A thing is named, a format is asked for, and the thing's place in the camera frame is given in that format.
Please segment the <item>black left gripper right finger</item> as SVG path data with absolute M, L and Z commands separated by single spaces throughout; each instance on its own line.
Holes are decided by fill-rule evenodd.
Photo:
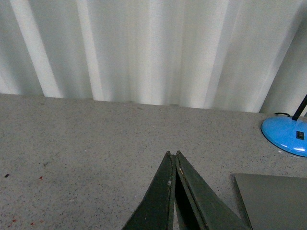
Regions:
M 249 230 L 177 151 L 175 200 L 181 230 Z

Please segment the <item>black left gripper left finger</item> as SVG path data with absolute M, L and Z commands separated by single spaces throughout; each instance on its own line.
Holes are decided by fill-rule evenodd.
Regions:
M 124 230 L 172 230 L 176 186 L 175 156 L 167 151 L 142 201 Z

